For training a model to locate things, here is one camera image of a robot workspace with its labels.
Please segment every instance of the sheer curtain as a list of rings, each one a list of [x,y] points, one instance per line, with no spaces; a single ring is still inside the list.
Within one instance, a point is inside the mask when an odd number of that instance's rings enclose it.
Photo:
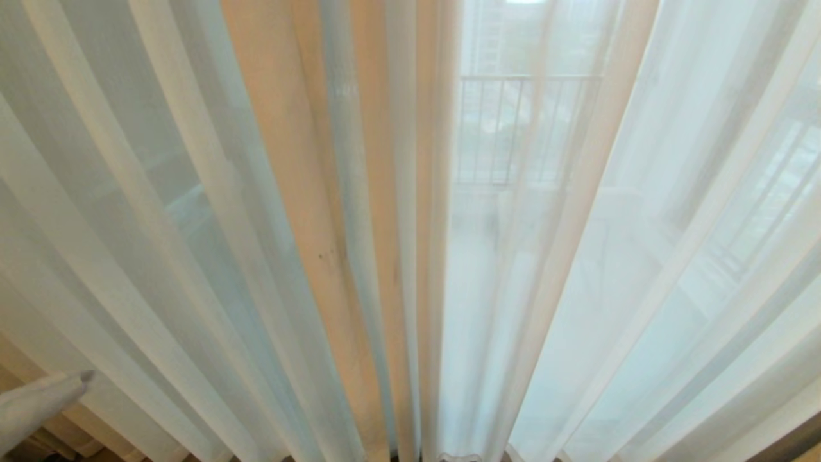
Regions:
[[[820,17],[0,2],[4,383],[128,462],[745,460],[821,411]]]

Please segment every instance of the curtain panel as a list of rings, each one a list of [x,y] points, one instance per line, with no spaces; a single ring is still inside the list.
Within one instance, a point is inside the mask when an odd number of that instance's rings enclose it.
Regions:
[[[127,462],[746,460],[821,411],[821,1],[0,2],[0,372]]]

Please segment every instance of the balcony railing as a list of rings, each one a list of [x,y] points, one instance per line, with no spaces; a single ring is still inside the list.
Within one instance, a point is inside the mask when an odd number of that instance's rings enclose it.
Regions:
[[[597,76],[549,76],[541,115],[530,146],[529,180],[551,182],[561,171],[574,124],[587,95],[599,90]],[[456,180],[508,184],[516,177],[516,150],[523,149],[534,114],[532,76],[463,76]]]

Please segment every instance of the metal railing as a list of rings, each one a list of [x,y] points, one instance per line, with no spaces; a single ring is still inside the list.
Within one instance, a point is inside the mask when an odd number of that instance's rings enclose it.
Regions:
[[[460,183],[510,183],[516,177],[516,150],[536,120],[530,145],[529,179],[556,179],[586,95],[595,97],[597,76],[549,76],[544,82],[541,114],[535,117],[532,76],[463,76],[456,180]]]

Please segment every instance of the white sheer curtain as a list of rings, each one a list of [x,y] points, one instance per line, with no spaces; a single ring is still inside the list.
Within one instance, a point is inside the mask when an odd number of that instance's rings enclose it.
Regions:
[[[128,462],[745,460],[821,411],[820,17],[0,2],[0,366]]]

